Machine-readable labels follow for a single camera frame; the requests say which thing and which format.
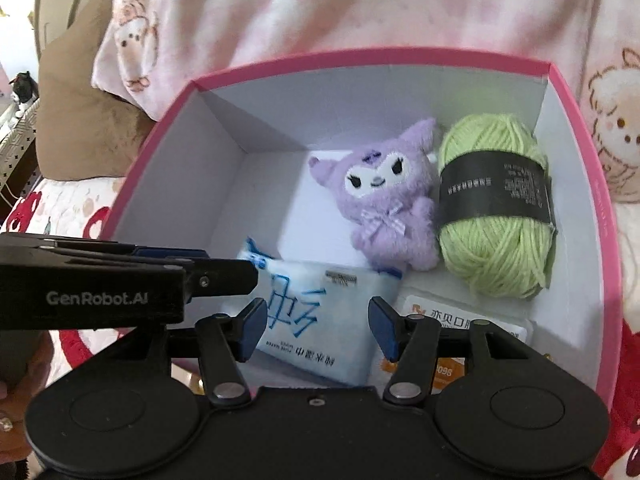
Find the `pink box rim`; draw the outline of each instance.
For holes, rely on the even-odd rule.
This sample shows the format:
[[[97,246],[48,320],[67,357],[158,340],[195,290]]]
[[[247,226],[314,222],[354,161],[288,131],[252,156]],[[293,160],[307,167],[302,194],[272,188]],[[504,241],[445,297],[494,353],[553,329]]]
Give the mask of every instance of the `pink box rim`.
[[[620,254],[616,236],[616,218],[598,154],[591,142],[591,134],[571,89],[558,68],[550,62],[482,50],[400,46],[299,54],[229,68],[202,76],[185,85],[166,114],[146,138],[140,154],[129,169],[123,186],[104,222],[100,238],[108,240],[113,237],[124,209],[129,203],[146,165],[169,126],[174,122],[178,112],[193,92],[209,91],[244,81],[293,72],[350,66],[408,64],[494,70],[496,72],[519,75],[548,77],[558,93],[574,131],[580,156],[586,168],[593,203],[596,207],[604,287],[602,352],[596,392],[610,409],[618,378],[623,323],[622,270],[620,268]]]

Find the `green yarn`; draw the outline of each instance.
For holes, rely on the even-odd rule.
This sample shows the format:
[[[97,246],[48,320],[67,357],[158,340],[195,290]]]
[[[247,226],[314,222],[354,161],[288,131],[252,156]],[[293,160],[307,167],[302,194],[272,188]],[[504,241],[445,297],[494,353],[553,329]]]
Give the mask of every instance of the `green yarn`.
[[[481,150],[525,155],[548,171],[534,137],[510,115],[469,115],[442,141],[438,173],[457,156]],[[526,298],[546,286],[545,264],[553,241],[549,225],[501,216],[460,220],[443,226],[440,247],[447,269],[473,292]]]

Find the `cartoon bunny print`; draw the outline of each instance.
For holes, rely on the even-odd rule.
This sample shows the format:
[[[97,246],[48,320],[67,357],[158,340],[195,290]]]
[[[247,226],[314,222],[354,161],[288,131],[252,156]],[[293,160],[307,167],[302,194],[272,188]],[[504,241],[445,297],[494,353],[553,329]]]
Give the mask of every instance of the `cartoon bunny print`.
[[[640,55],[622,50],[622,66],[608,66],[589,81],[596,113],[593,142],[609,192],[619,202],[640,200]]]
[[[158,15],[154,0],[114,0],[115,43],[120,75],[131,92],[151,84],[149,73],[158,60]]]

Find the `brown pillow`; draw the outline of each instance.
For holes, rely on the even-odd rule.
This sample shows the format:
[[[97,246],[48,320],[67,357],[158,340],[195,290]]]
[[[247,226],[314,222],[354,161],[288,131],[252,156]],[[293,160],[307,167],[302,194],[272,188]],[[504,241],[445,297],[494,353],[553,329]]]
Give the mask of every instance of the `brown pillow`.
[[[155,124],[139,108],[91,86],[110,19],[111,0],[90,0],[42,53],[36,152],[46,178],[123,176]]]

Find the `black paper band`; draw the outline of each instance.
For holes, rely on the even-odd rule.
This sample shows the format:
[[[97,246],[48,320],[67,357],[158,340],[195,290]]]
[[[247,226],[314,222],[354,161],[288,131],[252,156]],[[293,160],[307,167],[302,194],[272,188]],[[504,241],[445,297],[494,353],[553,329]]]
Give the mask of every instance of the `black paper band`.
[[[545,171],[510,152],[460,155],[440,173],[438,224],[483,216],[528,217],[553,226]]]

